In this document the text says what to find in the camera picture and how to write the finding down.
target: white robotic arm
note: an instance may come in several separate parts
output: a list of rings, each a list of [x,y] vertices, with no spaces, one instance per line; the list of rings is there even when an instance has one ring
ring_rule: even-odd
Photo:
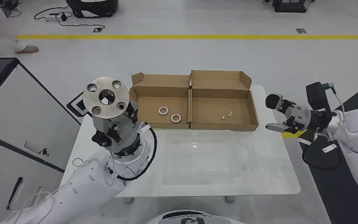
[[[332,89],[340,102],[342,111],[330,110],[325,93],[325,90],[329,89]],[[270,94],[266,98],[266,106],[283,113],[287,120],[279,124],[268,124],[266,128],[290,133],[308,129],[315,131],[316,137],[317,135],[325,136],[329,142],[333,143],[333,140],[337,140],[352,176],[358,183],[358,110],[345,112],[344,105],[336,95],[332,83],[313,83],[306,87],[306,92],[308,102],[314,110],[285,100],[280,94]]]
[[[49,193],[39,205],[12,213],[2,223],[68,223],[82,212],[109,202],[151,165],[157,137],[149,125],[138,121],[138,106],[129,99],[123,83],[110,77],[95,79],[85,89],[83,102],[97,129],[92,140],[103,150],[79,165],[66,184]],[[154,138],[150,160],[151,147],[140,135],[145,129]]]

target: table leg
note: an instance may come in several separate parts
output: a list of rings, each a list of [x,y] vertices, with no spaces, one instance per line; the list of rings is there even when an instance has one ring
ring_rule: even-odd
[[[124,198],[124,199],[123,199],[123,202],[124,202],[125,204],[132,204],[133,201],[134,201],[134,198]]]
[[[228,204],[232,204],[235,202],[235,196],[224,196],[224,200]]]

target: white cable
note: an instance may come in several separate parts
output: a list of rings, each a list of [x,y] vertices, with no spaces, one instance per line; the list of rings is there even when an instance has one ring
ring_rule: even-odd
[[[345,133],[346,133],[346,136],[347,138],[349,139],[349,141],[351,141],[354,145],[358,146],[358,144],[356,144],[354,141],[351,140],[349,134],[351,134],[348,130],[347,130],[347,127],[346,127],[346,112],[345,112],[345,107],[343,105],[343,103],[341,102],[340,98],[337,96],[337,94],[335,94],[335,97],[337,98],[338,102],[340,102],[341,104],[341,107],[342,107],[342,112],[343,112],[343,128],[345,130]]]
[[[112,158],[112,162],[113,162],[113,181],[112,181],[111,184],[108,183],[107,178],[106,178],[105,170],[102,169],[103,177],[105,178],[106,184],[107,184],[108,186],[113,186],[113,185],[114,185],[114,182],[115,182],[115,180],[116,180],[116,175],[115,175],[116,170],[115,170],[115,167],[114,167],[114,158],[113,158],[113,154],[112,154],[112,153],[110,153],[110,158],[109,158],[109,159],[111,159],[111,158]],[[82,164],[81,164],[81,165],[75,165],[74,162],[75,162],[76,160],[81,160],[81,161],[82,161]],[[88,164],[90,164],[90,162],[92,162],[92,161],[96,161],[97,164],[98,164],[98,166],[101,166],[100,162],[99,162],[98,159],[96,159],[96,158],[92,158],[92,159],[88,160],[87,162],[88,162]],[[72,160],[72,165],[75,166],[75,167],[87,166],[87,165],[84,165],[83,159],[81,159],[81,158],[79,158],[79,157],[77,157],[77,158],[75,158],[74,160]]]
[[[36,193],[36,194],[31,195],[31,196],[23,203],[22,209],[21,209],[21,211],[20,211],[20,214],[17,216],[17,218],[16,218],[16,220],[15,220],[15,222],[14,222],[13,224],[15,224],[15,223],[17,222],[17,220],[20,218],[21,214],[23,213],[23,210],[25,209],[26,203],[27,203],[31,198],[35,197],[36,195],[43,194],[43,193],[46,193],[46,194],[48,194],[48,195],[50,196],[51,201],[52,201],[52,205],[51,205],[51,208],[50,208],[50,210],[48,211],[48,213],[47,213],[37,224],[39,224],[40,222],[42,222],[42,221],[50,214],[50,212],[52,211],[52,209],[54,208],[54,205],[55,205],[55,201],[54,201],[54,198],[53,198],[53,194],[52,194],[51,192],[38,192],[38,193]]]

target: cardboard box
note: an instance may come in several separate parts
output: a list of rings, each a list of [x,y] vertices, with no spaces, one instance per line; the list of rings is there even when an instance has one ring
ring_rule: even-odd
[[[139,120],[146,121],[153,128],[189,128],[189,75],[138,73],[132,75],[132,83],[129,96],[139,104]],[[159,114],[162,106],[168,108],[168,114]],[[173,114],[180,114],[179,123],[172,122]]]
[[[193,70],[191,82],[191,129],[253,131],[257,128],[256,109],[249,90],[251,78],[245,73]]]

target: white ring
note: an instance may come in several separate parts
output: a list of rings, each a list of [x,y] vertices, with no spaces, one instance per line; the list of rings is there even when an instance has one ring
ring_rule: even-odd
[[[178,120],[174,120],[174,117],[175,117],[175,116],[178,116],[179,119],[178,119]],[[173,115],[172,115],[172,122],[178,123],[178,122],[180,122],[180,120],[181,120],[181,116],[180,116],[179,114],[173,114]]]
[[[162,106],[161,108],[159,108],[158,111],[159,111],[159,113],[160,113],[161,115],[166,115],[166,114],[168,114],[168,108],[165,107],[165,106]]]

